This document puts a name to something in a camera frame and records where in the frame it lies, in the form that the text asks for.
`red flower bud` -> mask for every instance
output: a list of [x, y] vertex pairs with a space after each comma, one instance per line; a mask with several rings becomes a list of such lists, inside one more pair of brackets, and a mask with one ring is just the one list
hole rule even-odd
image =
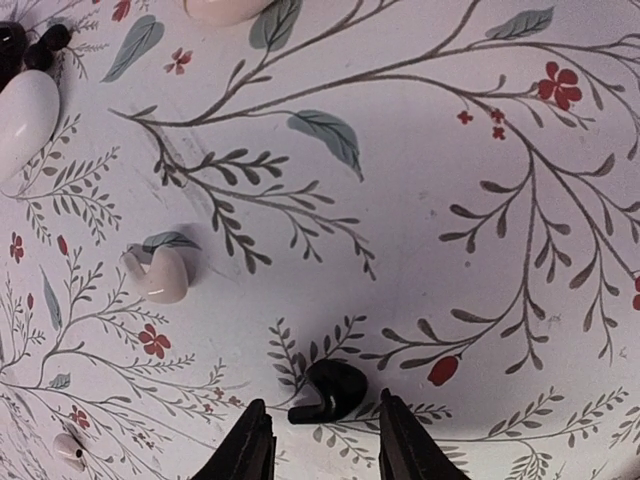
[[436, 387], [443, 385], [458, 370], [459, 360], [457, 357], [443, 357], [436, 362], [431, 369], [428, 380]]
[[69, 253], [67, 242], [62, 235], [58, 236], [58, 248], [60, 249], [60, 253], [63, 255], [67, 255]]

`earbud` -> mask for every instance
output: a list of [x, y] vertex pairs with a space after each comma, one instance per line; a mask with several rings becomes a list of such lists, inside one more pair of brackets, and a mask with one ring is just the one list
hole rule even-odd
[[289, 410], [289, 422], [294, 425], [342, 420], [362, 403], [369, 387], [364, 373], [336, 360], [320, 360], [305, 375], [322, 402]]
[[0, 183], [13, 177], [44, 147], [60, 112], [60, 92], [49, 75], [27, 70], [0, 93]]
[[71, 32], [69, 29], [62, 24], [57, 24], [44, 32], [38, 43], [41, 43], [52, 52], [57, 52], [69, 45], [70, 41]]
[[53, 65], [53, 53], [44, 44], [38, 42], [27, 48], [23, 60], [27, 70], [46, 72]]
[[22, 25], [0, 22], [0, 90], [20, 73], [27, 43], [27, 34]]
[[49, 28], [37, 43], [34, 43], [24, 54], [24, 65], [27, 70], [46, 72], [53, 65], [53, 52], [69, 45], [71, 32], [62, 24]]
[[150, 302], [177, 303], [187, 295], [187, 268], [180, 254], [171, 247], [158, 247], [146, 272], [132, 252], [122, 255], [120, 262], [138, 294]]
[[179, 0], [190, 17], [216, 27], [235, 25], [256, 16], [273, 0]]
[[53, 440], [53, 450], [60, 459], [78, 472], [84, 472], [84, 449], [82, 445], [68, 433], [61, 433]]

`small red flower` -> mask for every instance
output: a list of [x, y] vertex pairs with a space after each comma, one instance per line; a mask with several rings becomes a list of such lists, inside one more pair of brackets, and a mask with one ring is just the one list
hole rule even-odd
[[504, 118], [505, 118], [504, 113], [499, 108], [496, 108], [495, 110], [491, 111], [491, 120], [493, 120], [495, 123], [497, 124], [502, 123]]
[[67, 246], [67, 241], [64, 239], [62, 235], [58, 236], [58, 248], [60, 249], [60, 253], [67, 256], [69, 254], [69, 247]]
[[559, 108], [569, 110], [571, 106], [569, 102], [582, 100], [582, 90], [573, 86], [578, 84], [578, 75], [568, 68], [560, 70], [560, 73], [558, 70], [556, 62], [547, 63], [549, 80], [544, 79], [538, 82], [538, 95], [542, 100], [549, 100], [553, 95]]
[[144, 351], [160, 360], [164, 359], [164, 349], [170, 349], [171, 342], [164, 335], [156, 335], [156, 329], [150, 323], [147, 323], [144, 329], [146, 331], [138, 334], [138, 340], [145, 344]]
[[173, 71], [173, 68], [175, 67], [176, 75], [184, 75], [184, 65], [191, 61], [192, 56], [192, 50], [182, 53], [182, 47], [180, 47], [178, 50], [173, 52], [173, 55], [171, 55], [173, 63], [169, 63], [164, 66], [165, 71], [167, 73], [171, 73]]
[[86, 430], [91, 425], [89, 424], [89, 420], [87, 419], [87, 414], [82, 410], [79, 410], [75, 405], [73, 406], [73, 412], [69, 415], [71, 420], [78, 424], [80, 428]]
[[443, 385], [456, 373], [459, 363], [460, 361], [457, 357], [449, 356], [441, 358], [431, 369], [428, 380], [436, 387]]
[[242, 401], [240, 401], [235, 395], [229, 399], [229, 403], [234, 407], [242, 406]]
[[111, 20], [114, 22], [121, 22], [129, 15], [129, 11], [131, 10], [131, 0], [120, 0], [116, 3], [116, 6], [113, 7], [113, 15], [111, 16]]
[[[636, 292], [640, 293], [640, 277], [636, 278]], [[640, 295], [633, 297], [633, 308], [640, 310]]]
[[496, 140], [504, 140], [504, 128], [493, 127], [493, 138]]
[[22, 237], [16, 235], [16, 232], [11, 234], [11, 246], [9, 247], [9, 254], [11, 258], [16, 259], [16, 263], [20, 264], [20, 259], [24, 257], [24, 247], [22, 246]]
[[466, 125], [467, 123], [473, 121], [473, 115], [469, 115], [469, 112], [463, 110], [458, 114], [458, 120], [460, 120], [463, 125]]

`black earbud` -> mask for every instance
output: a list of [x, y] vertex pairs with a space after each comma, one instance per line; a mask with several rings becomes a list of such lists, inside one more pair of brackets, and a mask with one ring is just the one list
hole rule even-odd
[[27, 70], [46, 72], [53, 65], [53, 53], [44, 44], [38, 42], [27, 48], [23, 60]]
[[69, 45], [71, 32], [62, 24], [50, 27], [37, 43], [34, 43], [24, 54], [24, 65], [27, 70], [45, 72], [53, 65], [53, 52]]
[[369, 387], [364, 373], [336, 360], [320, 360], [311, 365], [305, 375], [322, 402], [289, 410], [289, 422], [294, 425], [343, 419], [362, 403]]
[[71, 32], [69, 29], [62, 24], [57, 24], [44, 32], [38, 43], [42, 43], [52, 52], [57, 52], [69, 45], [70, 41]]
[[27, 34], [16, 22], [0, 22], [0, 90], [20, 73]]

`black object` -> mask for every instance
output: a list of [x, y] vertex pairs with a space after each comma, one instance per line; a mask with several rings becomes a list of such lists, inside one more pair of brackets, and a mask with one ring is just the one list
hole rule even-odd
[[52, 52], [62, 50], [69, 45], [71, 41], [71, 32], [62, 24], [53, 25], [49, 30], [44, 32], [38, 43], [42, 43]]
[[254, 400], [192, 480], [274, 480], [275, 455], [271, 417]]
[[[314, 375], [324, 373], [332, 381], [336, 372], [346, 372], [333, 385], [342, 380], [362, 381], [360, 371], [345, 369], [345, 364], [338, 368], [335, 363], [321, 360], [311, 368], [320, 365]], [[254, 400], [192, 480], [274, 480], [275, 449], [271, 417], [264, 401]], [[470, 480], [442, 453], [404, 401], [388, 389], [382, 391], [380, 405], [380, 474], [382, 480]]]
[[27, 45], [27, 34], [22, 25], [0, 22], [0, 90], [20, 73]]
[[34, 43], [24, 54], [24, 65], [27, 70], [46, 72], [53, 65], [53, 53], [42, 43]]
[[294, 425], [343, 419], [362, 403], [369, 386], [364, 373], [336, 360], [320, 360], [311, 365], [305, 375], [322, 402], [289, 410], [289, 422]]
[[382, 480], [469, 480], [389, 389], [380, 409], [380, 474]]

